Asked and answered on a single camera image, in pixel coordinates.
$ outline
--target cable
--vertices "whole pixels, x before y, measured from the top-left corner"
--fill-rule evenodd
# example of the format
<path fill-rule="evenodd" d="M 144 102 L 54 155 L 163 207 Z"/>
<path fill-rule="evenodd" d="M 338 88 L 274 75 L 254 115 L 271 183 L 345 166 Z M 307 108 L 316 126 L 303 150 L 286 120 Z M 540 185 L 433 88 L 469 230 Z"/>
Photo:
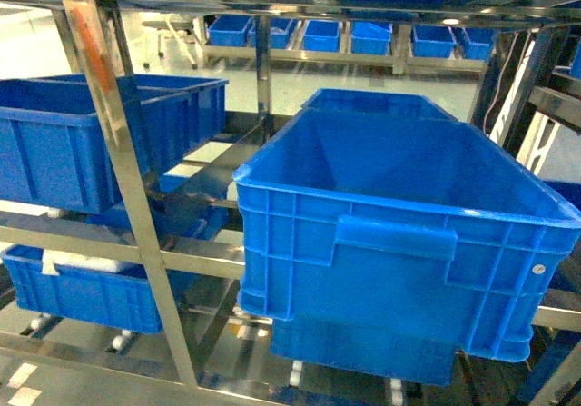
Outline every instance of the cable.
<path fill-rule="evenodd" d="M 527 40 L 525 41 L 525 45 L 523 47 L 523 52 L 522 52 L 522 54 L 520 54 L 520 58 L 518 59 L 517 69 L 521 65 L 521 63 L 523 62 L 523 59 L 525 58 L 525 53 L 527 52 L 527 45 L 528 45 L 528 40 L 530 39 L 530 36 L 531 36 L 531 32 L 528 31 L 527 32 Z M 502 68 L 500 69 L 500 75 L 498 76 L 497 90 L 495 91 L 494 98 L 492 99 L 492 103 L 490 104 L 486 113 L 484 114 L 484 120 L 482 122 L 482 132 L 484 133 L 484 135 L 486 135 L 486 133 L 487 133 L 488 115 L 492 111 L 492 108 L 494 108 L 494 105 L 497 104 L 498 95 L 500 94 L 500 86 L 502 84 L 502 79 L 503 79 L 503 76 L 505 74 L 505 70 L 507 69 L 508 63 L 510 62 L 510 56 L 512 56 L 512 53 L 515 50 L 515 46 L 517 45 L 517 39 L 518 39 L 518 35 L 515 35 L 515 38 L 512 40 L 512 44 L 510 45 L 510 49 L 508 50 L 507 60 L 505 61 Z"/>

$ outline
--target metal pole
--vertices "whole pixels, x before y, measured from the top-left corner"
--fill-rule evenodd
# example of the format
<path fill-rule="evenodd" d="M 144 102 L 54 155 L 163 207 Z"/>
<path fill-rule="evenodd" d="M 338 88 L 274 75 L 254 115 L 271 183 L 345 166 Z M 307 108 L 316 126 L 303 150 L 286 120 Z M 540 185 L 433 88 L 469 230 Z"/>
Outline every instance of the metal pole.
<path fill-rule="evenodd" d="M 398 37 L 393 54 L 396 59 L 391 67 L 392 74 L 403 74 L 409 56 L 409 38 L 411 37 L 411 25 L 399 25 Z"/>
<path fill-rule="evenodd" d="M 272 121 L 271 87 L 271 18 L 257 16 L 256 24 L 256 86 L 258 95 L 258 116 L 264 123 L 266 139 L 270 138 L 274 123 Z"/>
<path fill-rule="evenodd" d="M 505 125 L 508 128 L 503 129 L 498 139 L 498 144 L 515 157 L 537 111 L 528 101 L 529 97 L 536 86 L 548 84 L 568 34 L 568 27 L 556 27 L 543 29 L 537 35 L 535 48 L 507 115 Z"/>
<path fill-rule="evenodd" d="M 73 33 L 71 32 L 71 26 L 69 25 L 66 15 L 63 10 L 53 9 L 53 19 L 56 25 L 56 30 L 61 37 L 61 43 L 63 43 L 64 54 L 66 55 L 66 60 L 69 62 L 72 73 L 81 73 L 81 66 L 79 65 L 79 58 L 76 53 L 76 47 L 74 46 Z"/>
<path fill-rule="evenodd" d="M 63 0 L 63 4 L 180 380 L 196 387 L 192 360 L 164 268 L 127 122 L 126 115 L 141 114 L 131 60 L 113 63 L 112 44 L 123 46 L 117 48 L 117 53 L 125 57 L 129 54 L 120 16 L 103 11 L 103 8 L 116 8 L 116 1 L 107 0 L 107 5 L 103 5 L 97 0 Z M 107 33 L 112 32 L 115 37 L 107 41 Z"/>

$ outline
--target orange tape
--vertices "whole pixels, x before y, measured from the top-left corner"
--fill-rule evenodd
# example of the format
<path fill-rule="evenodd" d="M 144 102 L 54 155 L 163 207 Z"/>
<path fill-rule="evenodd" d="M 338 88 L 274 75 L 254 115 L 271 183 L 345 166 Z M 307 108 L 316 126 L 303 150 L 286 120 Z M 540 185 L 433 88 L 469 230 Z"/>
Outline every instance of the orange tape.
<path fill-rule="evenodd" d="M 113 89 L 111 79 L 114 79 L 114 74 L 101 57 L 99 47 L 93 40 L 89 26 L 83 19 L 83 13 L 78 8 L 73 9 L 74 18 L 79 23 L 79 34 L 83 40 L 84 49 L 87 53 L 88 61 L 94 70 L 99 85 L 107 93 Z"/>

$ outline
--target crate handle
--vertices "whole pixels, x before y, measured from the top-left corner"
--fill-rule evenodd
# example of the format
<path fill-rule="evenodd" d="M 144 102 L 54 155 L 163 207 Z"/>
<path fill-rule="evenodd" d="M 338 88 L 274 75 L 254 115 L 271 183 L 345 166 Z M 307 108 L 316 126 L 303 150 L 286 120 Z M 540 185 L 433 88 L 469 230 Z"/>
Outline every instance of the crate handle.
<path fill-rule="evenodd" d="M 336 245 L 349 245 L 381 252 L 406 254 L 450 262 L 458 236 L 453 229 L 440 229 L 342 215 L 335 231 Z"/>

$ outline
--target white cloth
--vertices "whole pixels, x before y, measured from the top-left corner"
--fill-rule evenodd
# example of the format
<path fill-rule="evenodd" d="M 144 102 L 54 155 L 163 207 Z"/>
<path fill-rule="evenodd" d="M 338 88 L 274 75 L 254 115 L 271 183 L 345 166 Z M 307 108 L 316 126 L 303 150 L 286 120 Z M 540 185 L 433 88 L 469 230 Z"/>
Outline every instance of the white cloth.
<path fill-rule="evenodd" d="M 86 268 L 87 270 L 98 272 L 121 272 L 133 266 L 130 262 L 59 252 L 57 250 L 44 250 L 43 274 L 57 276 L 58 271 L 54 267 L 55 265 L 68 265 L 69 267 Z"/>

